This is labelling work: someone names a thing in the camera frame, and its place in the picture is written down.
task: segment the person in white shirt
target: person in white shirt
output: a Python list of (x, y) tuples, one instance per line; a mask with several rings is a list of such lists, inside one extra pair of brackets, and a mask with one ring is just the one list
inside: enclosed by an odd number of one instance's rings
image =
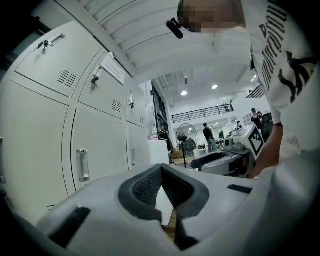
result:
[[(308, 139), (311, 143), (307, 144), (301, 139), (308, 127), (296, 120), (306, 118), (301, 111), (310, 103), (306, 98), (319, 92), (318, 59), (282, 4), (277, 0), (182, 0), (177, 16), (184, 28), (195, 33), (235, 27), (248, 31), (251, 67), (269, 101), (274, 123), (252, 178), (283, 158), (319, 148), (320, 142)], [(299, 124), (300, 130), (292, 123)]]

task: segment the locker handle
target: locker handle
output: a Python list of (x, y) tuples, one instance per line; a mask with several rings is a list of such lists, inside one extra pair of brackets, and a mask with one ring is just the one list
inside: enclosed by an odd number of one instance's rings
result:
[(4, 139), (0, 137), (0, 183), (1, 184), (6, 184), (6, 177), (3, 168), (3, 163), (2, 163), (2, 143)]
[(132, 163), (132, 167), (136, 166), (136, 153), (135, 153), (134, 147), (131, 148), (131, 163)]
[(76, 150), (76, 167), (80, 182), (87, 182), (88, 180), (90, 180), (88, 167), (88, 152), (86, 149)]
[(101, 65), (98, 65), (94, 72), (93, 72), (93, 79), (91, 80), (91, 85), (90, 85), (90, 89), (93, 88), (93, 86), (96, 85), (96, 82), (99, 80), (100, 76), (101, 76), (101, 73), (103, 71), (103, 67)]
[(62, 39), (64, 39), (64, 38), (66, 38), (66, 36), (64, 35), (64, 34), (62, 34), (62, 33), (60, 33), (58, 36), (56, 36), (56, 37), (54, 37), (54, 38), (51, 38), (50, 40), (49, 40), (49, 45), (51, 46), (51, 47), (54, 47), (55, 46), (55, 44), (57, 44), (59, 41), (61, 41)]
[(129, 106), (131, 107), (131, 109), (133, 109), (135, 107), (135, 104), (133, 103), (133, 93), (132, 91), (129, 91), (129, 93), (130, 93)]

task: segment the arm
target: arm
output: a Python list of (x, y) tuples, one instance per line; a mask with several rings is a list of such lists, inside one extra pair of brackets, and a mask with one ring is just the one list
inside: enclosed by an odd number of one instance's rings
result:
[(273, 126), (272, 133), (256, 161), (256, 167), (254, 173), (249, 176), (250, 179), (259, 176), (265, 168), (278, 165), (282, 137), (283, 126), (277, 123)]

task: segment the white locker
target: white locker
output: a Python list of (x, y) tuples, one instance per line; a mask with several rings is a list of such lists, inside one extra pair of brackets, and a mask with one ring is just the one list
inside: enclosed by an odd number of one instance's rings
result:
[[(126, 96), (125, 87), (101, 67), (106, 55), (106, 53), (102, 55), (92, 70), (85, 83), (79, 102), (122, 119), (123, 102)], [(99, 80), (92, 84), (91, 81), (94, 75), (98, 75)]]
[(105, 114), (78, 108), (72, 130), (71, 161), (76, 190), (100, 178), (126, 172), (125, 125)]
[(126, 120), (137, 126), (145, 127), (146, 99), (145, 93), (133, 79), (129, 79), (126, 101)]
[(68, 197), (62, 137), (68, 106), (14, 82), (1, 85), (0, 173), (13, 209), (35, 224)]
[[(38, 44), (47, 40), (44, 49)], [(29, 54), (15, 72), (71, 98), (84, 71), (101, 50), (95, 39), (77, 22), (70, 22), (45, 34), (26, 51)]]
[(128, 124), (126, 126), (126, 143), (130, 170), (151, 164), (145, 128)]

